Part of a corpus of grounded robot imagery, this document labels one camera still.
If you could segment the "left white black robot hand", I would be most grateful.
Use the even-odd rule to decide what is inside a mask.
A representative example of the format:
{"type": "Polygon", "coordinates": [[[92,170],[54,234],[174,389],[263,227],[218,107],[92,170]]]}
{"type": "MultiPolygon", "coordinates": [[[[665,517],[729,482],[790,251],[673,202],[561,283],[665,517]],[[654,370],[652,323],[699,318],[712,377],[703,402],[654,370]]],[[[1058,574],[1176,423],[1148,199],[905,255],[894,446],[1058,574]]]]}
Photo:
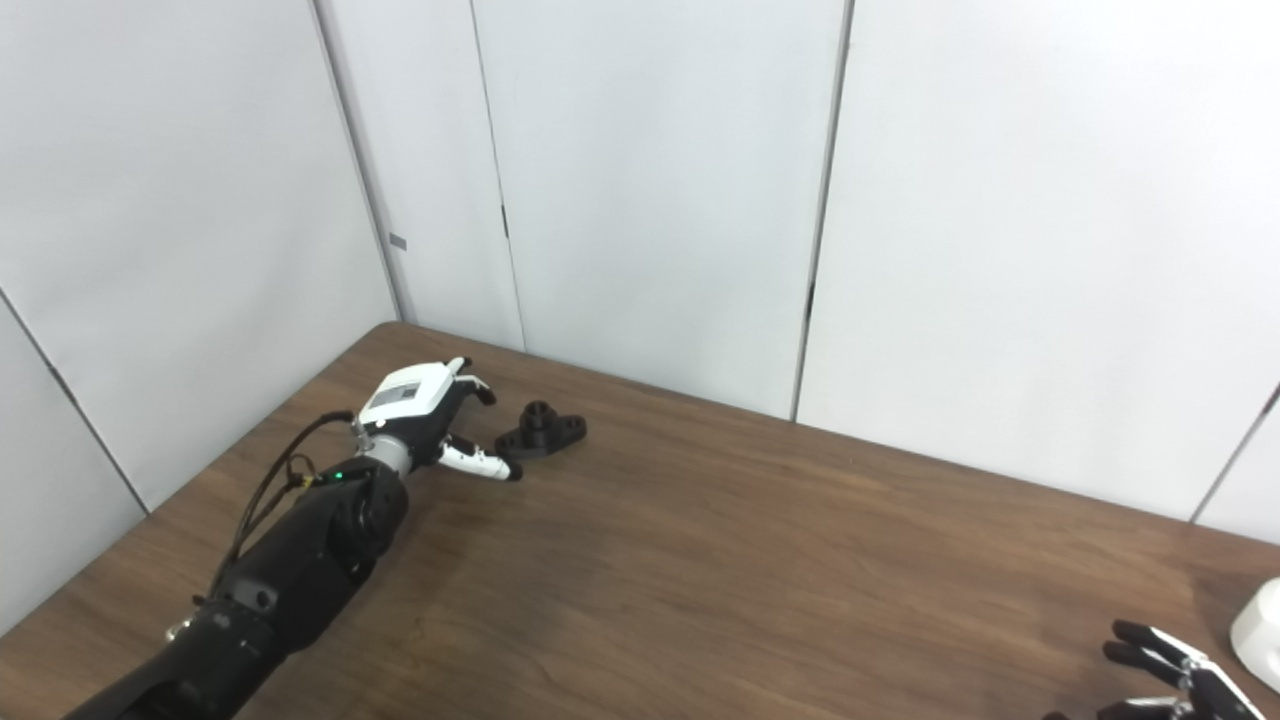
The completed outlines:
{"type": "Polygon", "coordinates": [[[520,465],[452,430],[466,398],[485,406],[497,402],[492,387],[466,372],[470,364],[467,357],[453,357],[388,374],[357,415],[358,452],[402,480],[434,465],[492,480],[521,480],[520,465]]]}

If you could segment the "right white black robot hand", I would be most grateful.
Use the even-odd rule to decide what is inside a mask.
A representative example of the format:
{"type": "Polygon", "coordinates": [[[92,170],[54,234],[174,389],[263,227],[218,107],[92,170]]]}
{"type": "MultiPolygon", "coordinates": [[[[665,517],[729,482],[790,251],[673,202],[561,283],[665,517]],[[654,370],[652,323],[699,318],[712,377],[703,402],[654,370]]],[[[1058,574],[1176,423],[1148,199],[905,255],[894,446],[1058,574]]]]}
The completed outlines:
{"type": "Polygon", "coordinates": [[[1153,691],[1093,689],[1082,683],[1043,711],[1044,719],[1275,719],[1277,619],[1252,618],[1228,633],[1233,661],[1156,625],[1117,619],[1100,655],[1138,673],[1153,691]]]}

